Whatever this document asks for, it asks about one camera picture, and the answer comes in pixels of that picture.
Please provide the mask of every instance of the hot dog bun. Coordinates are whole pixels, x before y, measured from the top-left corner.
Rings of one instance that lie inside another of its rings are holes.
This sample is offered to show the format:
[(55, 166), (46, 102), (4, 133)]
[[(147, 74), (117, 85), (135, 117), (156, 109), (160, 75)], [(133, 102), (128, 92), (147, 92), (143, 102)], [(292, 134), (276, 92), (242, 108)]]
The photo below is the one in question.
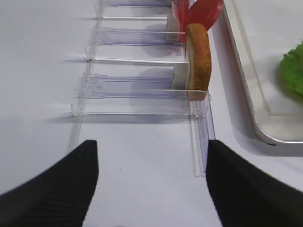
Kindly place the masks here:
[(186, 55), (190, 61), (187, 89), (208, 91), (212, 58), (208, 33), (202, 24), (189, 24), (186, 27)]

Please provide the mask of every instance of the green lettuce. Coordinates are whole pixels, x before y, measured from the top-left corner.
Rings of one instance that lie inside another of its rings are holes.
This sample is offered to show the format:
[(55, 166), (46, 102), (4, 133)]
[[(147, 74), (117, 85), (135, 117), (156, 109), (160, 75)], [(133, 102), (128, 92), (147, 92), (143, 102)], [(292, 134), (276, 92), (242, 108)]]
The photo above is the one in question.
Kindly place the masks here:
[(280, 69), (288, 89), (303, 96), (303, 42), (284, 54)]

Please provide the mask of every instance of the red plastic piece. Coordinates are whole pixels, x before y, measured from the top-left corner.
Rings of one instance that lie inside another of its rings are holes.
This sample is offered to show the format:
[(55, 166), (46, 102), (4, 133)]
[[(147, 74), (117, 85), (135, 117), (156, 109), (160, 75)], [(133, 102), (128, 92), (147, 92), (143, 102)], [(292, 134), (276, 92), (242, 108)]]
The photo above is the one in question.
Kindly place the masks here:
[(197, 0), (189, 8), (188, 0), (178, 0), (172, 4), (173, 13), (180, 23), (180, 32), (185, 32), (187, 25), (200, 23), (209, 30), (217, 21), (223, 7), (223, 0)]

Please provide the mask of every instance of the white tray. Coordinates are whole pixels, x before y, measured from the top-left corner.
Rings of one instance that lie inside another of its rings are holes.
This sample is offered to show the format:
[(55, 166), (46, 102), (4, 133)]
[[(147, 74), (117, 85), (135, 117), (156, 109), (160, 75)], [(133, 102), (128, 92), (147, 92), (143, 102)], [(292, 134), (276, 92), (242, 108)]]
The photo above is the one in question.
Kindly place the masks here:
[(225, 0), (241, 80), (257, 135), (269, 144), (303, 144), (303, 102), (279, 84), (283, 54), (303, 38), (301, 0)]

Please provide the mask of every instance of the food item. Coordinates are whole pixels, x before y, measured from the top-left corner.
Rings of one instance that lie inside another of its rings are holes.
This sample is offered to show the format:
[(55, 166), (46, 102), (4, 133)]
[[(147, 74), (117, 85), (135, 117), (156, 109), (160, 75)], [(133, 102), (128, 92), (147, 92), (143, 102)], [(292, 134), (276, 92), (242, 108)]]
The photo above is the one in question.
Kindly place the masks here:
[(212, 58), (208, 33), (202, 24), (189, 24), (186, 27), (186, 55), (190, 61), (187, 89), (208, 91)]
[(303, 96), (303, 42), (284, 54), (280, 69), (288, 89)]

